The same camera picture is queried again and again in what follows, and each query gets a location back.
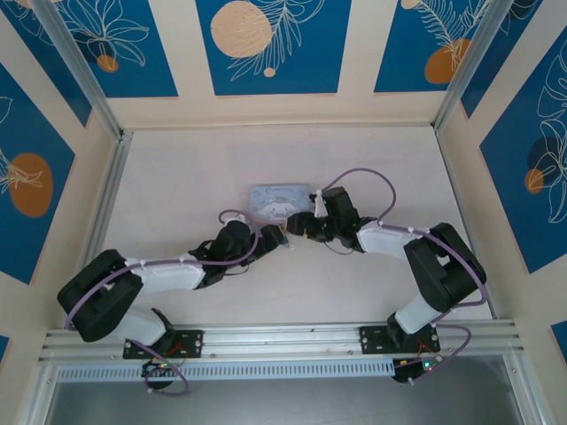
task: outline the glass panel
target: glass panel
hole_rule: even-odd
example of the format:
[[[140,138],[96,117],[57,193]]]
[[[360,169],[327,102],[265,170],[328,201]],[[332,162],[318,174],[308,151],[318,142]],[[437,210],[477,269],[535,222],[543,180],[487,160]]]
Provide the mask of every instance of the glass panel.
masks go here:
[[[186,398],[141,383],[59,384],[48,424],[511,425],[522,423],[500,358],[457,358],[411,387],[389,378],[196,382]]]

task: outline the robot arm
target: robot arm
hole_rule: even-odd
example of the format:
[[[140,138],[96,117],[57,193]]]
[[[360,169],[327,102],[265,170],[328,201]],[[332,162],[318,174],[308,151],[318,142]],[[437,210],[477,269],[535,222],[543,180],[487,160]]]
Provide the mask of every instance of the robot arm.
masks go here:
[[[360,217],[344,188],[318,192],[312,199],[315,213],[291,216],[288,232],[322,243],[337,238],[343,246],[358,252],[379,252],[408,260],[419,294],[388,319],[388,336],[398,348],[477,290],[470,272],[431,239],[418,232],[400,232],[400,228],[371,217]],[[482,284],[486,282],[484,269],[451,225],[440,223],[427,233],[464,260]]]
[[[58,294],[58,302],[67,314],[76,305],[80,309],[73,325],[85,342],[105,336],[119,336],[148,345],[156,352],[167,352],[175,340],[175,330],[165,315],[139,305],[141,297],[168,290],[198,290],[219,282],[232,267],[248,266],[272,252],[284,239],[278,226],[260,230],[261,237],[251,255],[236,264],[203,265],[198,262],[225,263],[240,259],[252,248],[256,235],[248,225],[231,220],[214,240],[203,242],[181,257],[158,261],[126,259],[116,250],[102,252],[76,275]],[[118,275],[91,297],[86,294],[104,278],[125,267],[138,268]]]

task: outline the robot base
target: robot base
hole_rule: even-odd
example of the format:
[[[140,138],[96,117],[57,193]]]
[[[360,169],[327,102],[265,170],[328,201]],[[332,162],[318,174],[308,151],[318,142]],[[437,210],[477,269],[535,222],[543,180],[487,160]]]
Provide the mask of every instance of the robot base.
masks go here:
[[[200,359],[203,345],[203,331],[201,330],[176,330],[175,336],[169,345],[171,350],[163,352],[167,359]],[[127,341],[124,344],[122,358],[125,360],[153,359],[153,356],[135,344]]]
[[[417,354],[422,345],[431,352],[441,351],[437,330],[429,325],[408,336],[399,346],[389,337],[387,326],[363,326],[359,333],[362,354]]]

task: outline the white table surface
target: white table surface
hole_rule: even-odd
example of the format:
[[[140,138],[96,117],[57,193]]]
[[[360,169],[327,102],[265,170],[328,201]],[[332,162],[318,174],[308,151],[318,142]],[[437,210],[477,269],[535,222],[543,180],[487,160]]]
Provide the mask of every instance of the white table surface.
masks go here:
[[[135,132],[105,248],[139,259],[177,256],[215,238],[218,212],[245,209],[251,186],[308,183],[315,191],[356,166],[392,180],[398,203],[386,222],[418,228],[445,221],[464,236],[430,127],[226,127]],[[341,183],[361,216],[376,217],[390,204],[390,190],[372,174]],[[291,242],[293,250],[278,248],[246,274],[144,303],[173,323],[383,321],[417,293],[407,261],[340,256],[298,236]],[[491,315],[483,305],[453,318]]]

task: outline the white vent strip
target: white vent strip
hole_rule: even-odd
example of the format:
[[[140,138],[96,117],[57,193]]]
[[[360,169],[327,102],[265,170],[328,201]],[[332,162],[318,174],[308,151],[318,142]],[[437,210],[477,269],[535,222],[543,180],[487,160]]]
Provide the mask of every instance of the white vent strip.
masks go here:
[[[394,376],[391,359],[191,363],[180,369],[192,381]],[[139,382],[141,371],[141,365],[66,366],[59,370],[58,383]],[[168,373],[152,380],[172,378],[179,379]]]

